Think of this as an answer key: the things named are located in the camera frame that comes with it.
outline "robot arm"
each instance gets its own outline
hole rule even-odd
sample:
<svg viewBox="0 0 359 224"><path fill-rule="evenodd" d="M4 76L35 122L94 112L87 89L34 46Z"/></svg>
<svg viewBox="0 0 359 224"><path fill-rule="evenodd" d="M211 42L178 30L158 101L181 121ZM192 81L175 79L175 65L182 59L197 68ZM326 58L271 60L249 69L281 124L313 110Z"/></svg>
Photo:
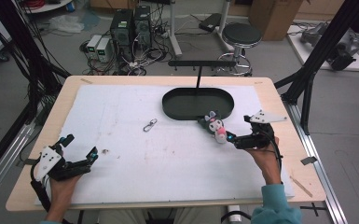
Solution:
<svg viewBox="0 0 359 224"><path fill-rule="evenodd" d="M260 110L252 117L243 116L243 119L251 124L252 133L243 136L237 136L234 133L227 132L227 140L232 143L237 149L249 148L263 148L269 144L273 144L275 149L275 156L279 162L279 167L282 167L281 153L275 143L275 136L271 122L287 120L287 117L280 117Z"/></svg>
<svg viewBox="0 0 359 224"><path fill-rule="evenodd" d="M43 149L39 158L40 164L35 178L36 181L40 181L45 175L61 181L91 171L92 164L98 159L96 147L87 154L86 159L83 161L70 162L66 161L62 156L62 147L67 147L74 139L74 136L69 134L66 138L62 137L53 146Z"/></svg>

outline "white paper sheet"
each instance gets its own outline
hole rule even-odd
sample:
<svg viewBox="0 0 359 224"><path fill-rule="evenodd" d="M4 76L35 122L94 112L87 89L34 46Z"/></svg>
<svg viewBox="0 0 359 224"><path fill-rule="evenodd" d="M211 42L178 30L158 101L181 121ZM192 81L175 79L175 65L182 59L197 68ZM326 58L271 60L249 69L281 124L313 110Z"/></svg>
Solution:
<svg viewBox="0 0 359 224"><path fill-rule="evenodd" d="M255 89L219 88L235 103L223 120L226 129L237 135L250 133L243 116L261 109ZM79 89L61 132L61 136L73 134L75 140L63 149L63 156L81 161L97 147L99 159L80 179L73 203L261 198L265 182L248 153L231 143L218 144L195 120L174 120L164 114L161 99L172 89L119 85ZM145 133L151 119L158 122ZM282 177L286 195L294 196L284 168Z"/></svg>

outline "electronic equipment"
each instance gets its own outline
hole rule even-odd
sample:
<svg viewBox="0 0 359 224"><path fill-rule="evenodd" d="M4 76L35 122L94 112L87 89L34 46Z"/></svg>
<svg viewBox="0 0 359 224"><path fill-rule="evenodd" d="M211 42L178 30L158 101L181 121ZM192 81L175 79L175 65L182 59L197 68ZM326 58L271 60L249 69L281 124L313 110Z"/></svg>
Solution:
<svg viewBox="0 0 359 224"><path fill-rule="evenodd" d="M134 21L138 48L150 49L152 47L150 6L136 7Z"/></svg>
<svg viewBox="0 0 359 224"><path fill-rule="evenodd" d="M304 31L301 35L300 42L310 43L311 46L315 47L324 34L324 31L327 29L327 26L327 22L321 22L315 28ZM330 52L326 61L330 64L333 70L343 70L356 61L356 59L353 58L353 55L358 50L359 39L357 37L351 37L350 33L347 31Z"/></svg>
<svg viewBox="0 0 359 224"><path fill-rule="evenodd" d="M98 53L97 53L97 47L100 43L102 36L101 35L94 35L90 42L87 44L87 52L89 54L89 58L98 60Z"/></svg>
<svg viewBox="0 0 359 224"><path fill-rule="evenodd" d="M219 25L222 14L214 13L199 24L199 28L208 32L213 32L214 28Z"/></svg>
<svg viewBox="0 0 359 224"><path fill-rule="evenodd" d="M135 24L133 11L121 8L115 12L110 25L117 62L133 62L132 45L134 44Z"/></svg>
<svg viewBox="0 0 359 224"><path fill-rule="evenodd" d="M113 57L112 45L109 37L103 37L97 47L98 59L101 63L108 63Z"/></svg>
<svg viewBox="0 0 359 224"><path fill-rule="evenodd" d="M132 44L134 39L133 14L131 9L118 9L110 25L112 39L119 45Z"/></svg>

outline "human hand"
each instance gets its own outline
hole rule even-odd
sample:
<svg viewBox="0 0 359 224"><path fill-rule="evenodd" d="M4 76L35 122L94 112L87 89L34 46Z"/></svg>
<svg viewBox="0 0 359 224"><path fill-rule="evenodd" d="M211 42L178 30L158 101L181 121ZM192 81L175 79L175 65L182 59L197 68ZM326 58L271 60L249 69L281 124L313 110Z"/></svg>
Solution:
<svg viewBox="0 0 359 224"><path fill-rule="evenodd" d="M275 137L275 142L279 144L279 138ZM275 149L272 144L258 149L245 149L254 158L255 163L260 168L266 185L281 184L281 172L275 155Z"/></svg>
<svg viewBox="0 0 359 224"><path fill-rule="evenodd" d="M62 222L66 210L71 205L72 195L80 177L81 175L77 175L63 181L50 179L51 207L46 215L46 221Z"/></svg>

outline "power supply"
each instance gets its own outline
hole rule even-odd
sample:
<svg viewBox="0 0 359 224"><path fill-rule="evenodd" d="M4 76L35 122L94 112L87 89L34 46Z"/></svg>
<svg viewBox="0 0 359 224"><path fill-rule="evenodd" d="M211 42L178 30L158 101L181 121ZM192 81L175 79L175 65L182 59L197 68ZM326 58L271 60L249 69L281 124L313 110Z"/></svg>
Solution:
<svg viewBox="0 0 359 224"><path fill-rule="evenodd" d="M101 63L108 63L113 57L112 45L109 37L103 37L97 47L98 58Z"/></svg>
<svg viewBox="0 0 359 224"><path fill-rule="evenodd" d="M98 60L97 47L100 43L101 35L94 35L90 42L87 44L87 52L89 53L89 58Z"/></svg>

